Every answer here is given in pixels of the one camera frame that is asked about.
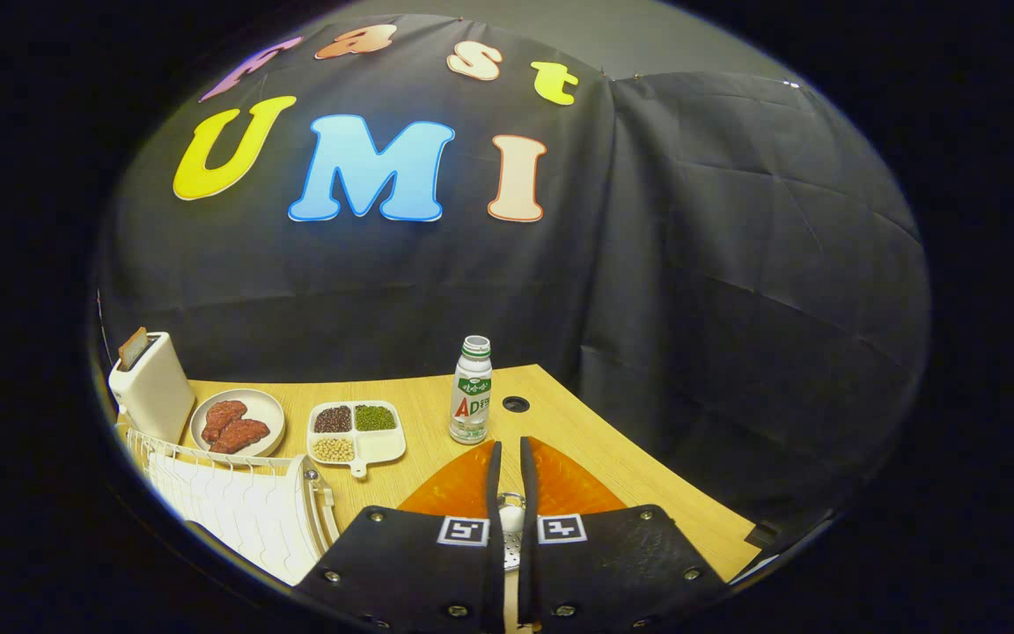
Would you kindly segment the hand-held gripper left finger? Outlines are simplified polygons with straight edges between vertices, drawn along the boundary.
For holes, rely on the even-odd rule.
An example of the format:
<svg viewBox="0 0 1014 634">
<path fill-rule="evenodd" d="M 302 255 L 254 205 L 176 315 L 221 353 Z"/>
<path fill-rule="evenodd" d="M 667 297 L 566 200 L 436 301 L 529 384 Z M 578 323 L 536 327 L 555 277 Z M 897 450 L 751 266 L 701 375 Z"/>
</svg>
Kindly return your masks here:
<svg viewBox="0 0 1014 634">
<path fill-rule="evenodd" d="M 294 597 L 378 633 L 503 633 L 500 465 L 480 443 L 397 508 L 367 505 Z"/>
</svg>

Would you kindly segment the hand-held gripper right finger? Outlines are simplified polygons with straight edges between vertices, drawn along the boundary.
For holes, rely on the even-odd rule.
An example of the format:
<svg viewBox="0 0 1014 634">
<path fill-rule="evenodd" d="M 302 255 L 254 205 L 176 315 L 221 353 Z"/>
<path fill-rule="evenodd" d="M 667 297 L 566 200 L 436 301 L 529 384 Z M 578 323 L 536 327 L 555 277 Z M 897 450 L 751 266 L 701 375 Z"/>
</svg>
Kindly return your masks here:
<svg viewBox="0 0 1014 634">
<path fill-rule="evenodd" d="M 518 621 L 538 633 L 668 633 L 727 582 L 658 505 L 624 505 L 583 466 L 520 440 Z"/>
</svg>

